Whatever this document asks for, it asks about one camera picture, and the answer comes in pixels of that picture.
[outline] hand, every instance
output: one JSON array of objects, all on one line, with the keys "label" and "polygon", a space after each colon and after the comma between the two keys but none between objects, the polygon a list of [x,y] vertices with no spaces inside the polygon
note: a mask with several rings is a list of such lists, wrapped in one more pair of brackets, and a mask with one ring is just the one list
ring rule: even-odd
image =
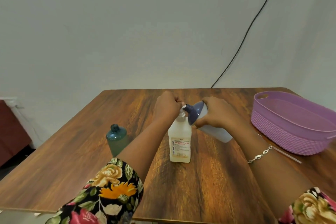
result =
[{"label": "hand", "polygon": [[199,120],[196,120],[195,126],[200,128],[204,125],[210,125],[215,128],[234,128],[243,122],[243,118],[227,103],[224,99],[215,97],[205,97],[202,99],[208,107],[208,113]]},{"label": "hand", "polygon": [[182,101],[170,91],[165,91],[156,100],[153,120],[166,119],[173,122],[180,113]]}]

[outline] wooden table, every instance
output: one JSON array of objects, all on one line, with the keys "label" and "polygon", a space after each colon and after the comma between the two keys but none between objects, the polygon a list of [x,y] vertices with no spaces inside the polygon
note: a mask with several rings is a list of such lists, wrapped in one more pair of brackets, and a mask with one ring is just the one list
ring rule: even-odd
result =
[{"label": "wooden table", "polygon": [[[172,90],[190,104],[204,96],[224,98],[250,119],[254,94],[285,88]],[[111,158],[105,134],[113,123],[136,137],[152,120],[164,90],[105,90],[0,182],[0,209],[54,213]],[[336,199],[336,144],[288,160]],[[135,220],[202,223],[273,223],[273,216],[240,148],[192,131],[191,162],[169,161],[168,135],[144,184]]]}]

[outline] plastic bottle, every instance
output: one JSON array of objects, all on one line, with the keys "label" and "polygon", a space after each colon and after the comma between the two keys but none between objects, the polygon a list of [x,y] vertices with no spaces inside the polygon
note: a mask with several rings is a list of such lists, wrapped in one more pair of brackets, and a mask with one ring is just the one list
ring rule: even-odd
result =
[{"label": "plastic bottle", "polygon": [[169,159],[172,162],[190,162],[191,126],[181,108],[180,114],[168,129]]},{"label": "plastic bottle", "polygon": [[[184,106],[184,110],[189,114],[188,115],[188,123],[193,125],[196,120],[204,117],[208,113],[208,107],[204,102],[198,102],[196,104],[189,105],[187,104]],[[203,127],[199,128],[199,130],[209,134],[217,138],[219,141],[227,143],[232,139],[232,136],[223,128],[214,128],[210,125],[204,125]]]},{"label": "plastic bottle", "polygon": [[113,157],[116,157],[130,143],[126,129],[119,127],[118,124],[111,125],[106,139]]}]

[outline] silver bracelet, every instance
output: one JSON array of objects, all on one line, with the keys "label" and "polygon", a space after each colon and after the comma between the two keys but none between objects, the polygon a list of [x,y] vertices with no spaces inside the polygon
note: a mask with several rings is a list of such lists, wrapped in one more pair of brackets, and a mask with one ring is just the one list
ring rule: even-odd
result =
[{"label": "silver bracelet", "polygon": [[273,146],[270,145],[266,150],[262,152],[262,154],[255,156],[254,159],[250,159],[247,163],[251,164],[253,161],[260,159],[264,154],[268,153],[268,151],[271,150],[272,148]]}]

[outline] teal plastic bottle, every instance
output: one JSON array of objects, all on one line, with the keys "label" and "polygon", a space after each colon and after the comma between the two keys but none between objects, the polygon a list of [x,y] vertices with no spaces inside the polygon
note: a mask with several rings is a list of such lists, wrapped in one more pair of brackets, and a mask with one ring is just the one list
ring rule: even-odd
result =
[{"label": "teal plastic bottle", "polygon": [[113,157],[116,157],[130,143],[126,129],[119,127],[118,124],[111,126],[106,139]]}]

